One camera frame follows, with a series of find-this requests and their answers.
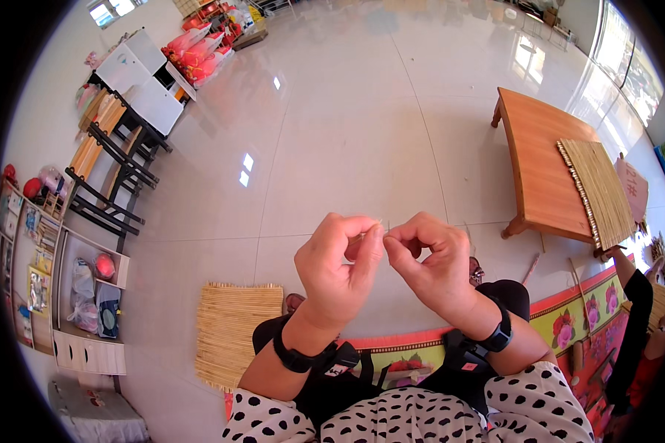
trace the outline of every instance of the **black sleeve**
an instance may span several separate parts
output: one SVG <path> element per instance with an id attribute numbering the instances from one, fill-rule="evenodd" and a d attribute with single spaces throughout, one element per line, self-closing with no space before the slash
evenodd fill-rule
<path id="1" fill-rule="evenodd" d="M 643 272 L 635 270 L 623 288 L 625 297 L 633 304 L 648 304 L 652 306 L 652 284 L 643 275 Z"/>

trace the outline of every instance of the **table leg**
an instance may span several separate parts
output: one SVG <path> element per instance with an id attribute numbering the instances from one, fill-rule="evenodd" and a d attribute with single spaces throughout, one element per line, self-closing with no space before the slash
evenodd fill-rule
<path id="1" fill-rule="evenodd" d="M 490 122 L 490 126 L 492 126 L 493 128 L 497 128 L 498 123 L 500 123 L 500 118 L 502 118 L 502 114 L 500 114 L 500 99 L 498 99 L 498 102 L 495 105 L 495 113 L 493 114 L 493 121 Z"/>
<path id="2" fill-rule="evenodd" d="M 500 236 L 503 237 L 503 239 L 507 240 L 508 237 L 511 235 L 517 235 L 521 232 L 523 232 L 525 229 L 530 227 L 525 221 L 522 219 L 522 216 L 518 214 L 515 218 L 513 218 L 510 221 L 510 224 L 503 230 L 502 233 L 500 233 Z"/>

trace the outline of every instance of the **black pants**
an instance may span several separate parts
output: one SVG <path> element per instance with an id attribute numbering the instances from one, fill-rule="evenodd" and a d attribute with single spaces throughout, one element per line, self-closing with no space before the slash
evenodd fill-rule
<path id="1" fill-rule="evenodd" d="M 483 283 L 476 290 L 486 296 L 497 298 L 510 312 L 525 320 L 530 319 L 530 296 L 527 289 L 517 281 L 498 280 Z M 252 341 L 254 351 L 258 354 L 274 337 L 290 315 L 267 320 L 254 331 Z M 445 365 L 426 377 L 418 387 L 446 395 L 455 395 L 466 401 L 480 413 L 487 415 L 484 386 L 491 378 L 496 377 L 495 371 L 481 374 L 455 371 Z M 306 384 L 293 400 L 299 411 L 308 415 L 316 428 L 329 420 L 333 415 L 349 408 L 358 401 L 374 398 L 381 389 L 365 383 L 350 372 L 337 377 L 311 374 Z"/>
<path id="2" fill-rule="evenodd" d="M 633 306 L 618 350 L 618 359 L 606 384 L 606 397 L 614 405 L 613 415 L 625 414 L 630 405 L 630 398 L 625 392 L 633 382 L 642 350 L 647 344 L 647 325 L 652 310 L 652 285 L 639 270 L 630 277 L 623 292 Z"/>

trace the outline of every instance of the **drawer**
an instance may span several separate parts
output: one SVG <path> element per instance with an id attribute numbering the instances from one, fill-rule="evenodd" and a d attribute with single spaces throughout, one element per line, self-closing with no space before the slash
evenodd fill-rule
<path id="1" fill-rule="evenodd" d="M 125 375 L 122 343 L 89 340 L 54 331 L 57 366 L 96 374 Z"/>

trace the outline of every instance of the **wooden stick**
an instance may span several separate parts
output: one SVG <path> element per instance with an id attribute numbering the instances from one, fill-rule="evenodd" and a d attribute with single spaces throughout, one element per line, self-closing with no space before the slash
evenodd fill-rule
<path id="1" fill-rule="evenodd" d="M 579 280 L 579 273 L 576 272 L 576 267 L 574 267 L 574 261 L 569 257 L 569 263 L 572 266 L 572 271 L 574 273 L 574 278 L 576 279 L 576 284 L 579 286 L 579 292 L 582 293 L 582 303 L 584 305 L 584 316 L 586 317 L 586 323 L 589 325 L 589 343 L 594 346 L 594 338 L 591 336 L 591 323 L 589 323 L 589 311 L 586 309 L 586 295 L 584 294 L 584 289 L 582 288 L 582 281 Z"/>
<path id="2" fill-rule="evenodd" d="M 527 271 L 527 275 L 525 275 L 525 279 L 522 280 L 522 285 L 523 286 L 527 286 L 527 280 L 530 279 L 530 275 L 532 275 L 532 271 L 535 270 L 538 261 L 540 261 L 540 255 L 539 254 L 537 254 L 537 256 L 535 257 L 535 261 L 532 263 L 532 266 L 530 267 L 530 270 Z"/>

